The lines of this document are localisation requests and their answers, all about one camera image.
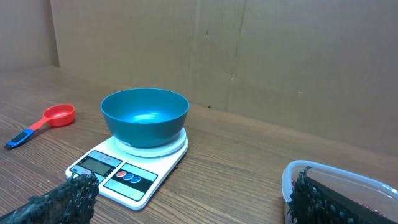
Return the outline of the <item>red scoop blue handle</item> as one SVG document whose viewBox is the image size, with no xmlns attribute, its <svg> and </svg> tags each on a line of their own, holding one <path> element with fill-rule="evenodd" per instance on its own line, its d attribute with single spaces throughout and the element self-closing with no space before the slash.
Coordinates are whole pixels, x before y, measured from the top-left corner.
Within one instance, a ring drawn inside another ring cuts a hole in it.
<svg viewBox="0 0 398 224">
<path fill-rule="evenodd" d="M 51 106 L 43 112 L 43 116 L 39 121 L 8 141 L 4 145 L 4 148 L 11 150 L 19 147 L 46 123 L 48 123 L 51 127 L 66 126 L 72 123 L 75 120 L 75 117 L 75 107 L 71 104 L 59 104 Z"/>
</svg>

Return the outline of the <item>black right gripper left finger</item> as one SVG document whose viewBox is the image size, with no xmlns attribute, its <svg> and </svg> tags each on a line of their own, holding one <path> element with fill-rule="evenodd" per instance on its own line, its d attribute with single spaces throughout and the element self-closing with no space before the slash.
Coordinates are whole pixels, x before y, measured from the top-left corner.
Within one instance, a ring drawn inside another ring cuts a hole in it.
<svg viewBox="0 0 398 224">
<path fill-rule="evenodd" d="M 93 174 L 69 177 L 65 183 L 1 216 L 1 224 L 86 224 L 94 216 L 99 179 Z"/>
</svg>

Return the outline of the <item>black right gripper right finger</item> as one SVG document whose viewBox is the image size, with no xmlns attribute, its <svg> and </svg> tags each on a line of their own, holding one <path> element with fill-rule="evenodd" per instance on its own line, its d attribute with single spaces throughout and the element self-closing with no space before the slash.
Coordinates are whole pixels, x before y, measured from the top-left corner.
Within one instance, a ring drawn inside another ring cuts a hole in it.
<svg viewBox="0 0 398 224">
<path fill-rule="evenodd" d="M 296 224 L 397 224 L 360 206 L 307 176 L 311 167 L 299 172 L 293 182 L 287 217 Z"/>
</svg>

